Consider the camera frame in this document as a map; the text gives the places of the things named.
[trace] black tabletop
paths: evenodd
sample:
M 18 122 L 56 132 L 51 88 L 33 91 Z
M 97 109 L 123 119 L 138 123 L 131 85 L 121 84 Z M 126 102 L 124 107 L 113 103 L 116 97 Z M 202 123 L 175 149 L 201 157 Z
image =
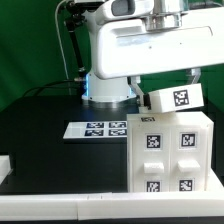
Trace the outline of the black tabletop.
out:
M 215 123 L 212 166 L 222 179 L 223 113 L 210 102 L 201 109 Z M 0 155 L 10 155 L 13 168 L 0 186 L 0 195 L 127 192 L 125 139 L 66 142 L 63 135 L 70 121 L 122 121 L 128 113 L 137 111 L 136 105 L 119 109 L 86 107 L 75 96 L 16 100 L 0 113 Z M 211 223 L 209 220 L 169 218 L 116 223 Z M 224 222 L 222 218 L 212 218 L 213 221 Z

